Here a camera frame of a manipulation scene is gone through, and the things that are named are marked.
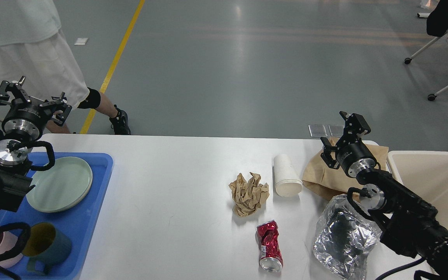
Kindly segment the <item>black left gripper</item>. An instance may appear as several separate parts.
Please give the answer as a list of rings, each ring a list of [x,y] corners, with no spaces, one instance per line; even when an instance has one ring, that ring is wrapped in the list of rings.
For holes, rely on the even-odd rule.
[[[48,121],[64,126],[72,106],[68,105],[66,93],[52,97],[51,101],[30,99],[23,90],[26,76],[18,81],[3,80],[0,84],[0,106],[10,106],[2,122],[4,139],[36,141],[42,137]]]

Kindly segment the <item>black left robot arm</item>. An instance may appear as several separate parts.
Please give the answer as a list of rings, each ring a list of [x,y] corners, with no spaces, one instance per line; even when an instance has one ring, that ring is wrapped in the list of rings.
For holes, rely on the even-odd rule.
[[[40,140],[49,120],[63,126],[72,107],[65,93],[50,100],[32,97],[23,90],[25,76],[19,81],[2,81],[0,106],[9,105],[2,121],[0,138],[0,210],[16,212],[23,199],[34,188],[29,171],[46,171],[55,165],[51,143]],[[0,262],[20,254],[30,238],[31,228],[25,222],[0,226],[0,233],[20,230],[16,244],[0,253]],[[20,276],[0,265],[0,273],[19,280]]]

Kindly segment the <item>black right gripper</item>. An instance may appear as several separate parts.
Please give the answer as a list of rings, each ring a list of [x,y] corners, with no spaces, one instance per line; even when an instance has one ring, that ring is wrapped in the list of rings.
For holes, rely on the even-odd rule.
[[[343,135],[339,138],[321,137],[322,152],[320,157],[325,164],[338,170],[340,167],[348,177],[356,178],[363,170],[373,170],[377,160],[362,142],[362,136],[371,133],[366,119],[357,113],[340,111],[345,121]]]

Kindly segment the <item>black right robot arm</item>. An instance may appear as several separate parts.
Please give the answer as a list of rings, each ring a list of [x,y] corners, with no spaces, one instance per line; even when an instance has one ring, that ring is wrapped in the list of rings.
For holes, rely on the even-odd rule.
[[[448,280],[448,230],[436,220],[438,210],[395,180],[390,172],[379,168],[379,162],[361,139],[371,132],[362,115],[339,113],[345,121],[343,135],[336,145],[321,138],[321,158],[329,168],[341,168],[362,186],[350,187],[347,200],[363,218],[378,225],[382,244],[398,255],[421,257],[378,279],[427,262],[434,272],[416,270],[415,280]]]

